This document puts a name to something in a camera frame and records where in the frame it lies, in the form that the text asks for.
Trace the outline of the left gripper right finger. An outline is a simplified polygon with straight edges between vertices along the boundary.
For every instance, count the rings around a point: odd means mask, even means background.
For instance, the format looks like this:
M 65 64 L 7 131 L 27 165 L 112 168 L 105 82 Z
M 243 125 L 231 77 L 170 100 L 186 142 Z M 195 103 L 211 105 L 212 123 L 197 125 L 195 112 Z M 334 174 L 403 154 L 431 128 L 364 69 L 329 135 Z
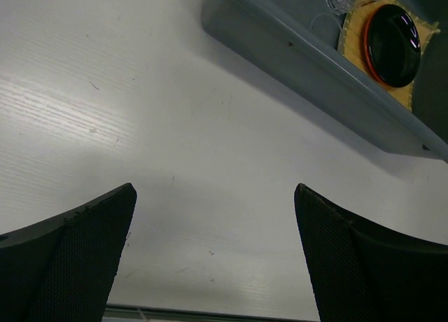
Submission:
M 447 246 L 384 227 L 303 183 L 294 202 L 321 321 L 447 320 Z

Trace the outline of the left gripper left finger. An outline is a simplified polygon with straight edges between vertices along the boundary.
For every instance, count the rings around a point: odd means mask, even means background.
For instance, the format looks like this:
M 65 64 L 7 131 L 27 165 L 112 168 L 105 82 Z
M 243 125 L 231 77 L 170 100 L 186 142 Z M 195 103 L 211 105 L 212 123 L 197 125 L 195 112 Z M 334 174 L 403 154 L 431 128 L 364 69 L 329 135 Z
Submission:
M 101 321 L 137 203 L 126 183 L 1 235 L 2 321 Z

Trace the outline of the woven bamboo mat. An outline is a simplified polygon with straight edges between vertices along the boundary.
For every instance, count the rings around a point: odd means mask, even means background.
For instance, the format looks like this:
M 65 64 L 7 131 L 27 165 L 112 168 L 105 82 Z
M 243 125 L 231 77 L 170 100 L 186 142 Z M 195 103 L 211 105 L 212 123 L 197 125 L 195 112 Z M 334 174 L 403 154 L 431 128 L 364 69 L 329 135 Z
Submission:
M 416 23 L 417 31 L 422 42 L 422 50 L 426 49 L 434 34 L 440 33 L 439 23 L 424 19 L 422 16 L 415 15 L 409 6 L 405 6 L 399 0 L 378 0 L 357 8 L 349 12 L 342 24 L 342 32 L 339 35 L 338 51 L 346 57 L 351 63 L 358 67 L 362 72 L 375 78 L 368 61 L 366 59 L 365 46 L 366 28 L 368 19 L 375 13 L 380 6 L 397 5 L 405 9 L 410 17 Z

